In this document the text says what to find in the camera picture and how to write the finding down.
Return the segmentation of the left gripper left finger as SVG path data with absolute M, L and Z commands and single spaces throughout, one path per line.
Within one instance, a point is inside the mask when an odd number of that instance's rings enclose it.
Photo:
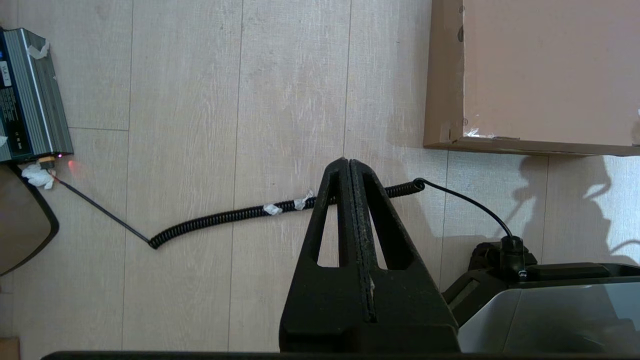
M 282 353 L 345 352 L 345 333 L 373 319 L 370 250 L 356 184 L 346 158 L 330 162 L 324 170 L 279 322 Z M 331 198 L 337 202 L 334 268 L 318 264 Z

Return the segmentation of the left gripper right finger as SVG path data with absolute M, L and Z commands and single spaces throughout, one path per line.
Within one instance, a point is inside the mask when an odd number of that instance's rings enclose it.
M 350 161 L 357 353 L 459 353 L 458 325 L 374 170 Z

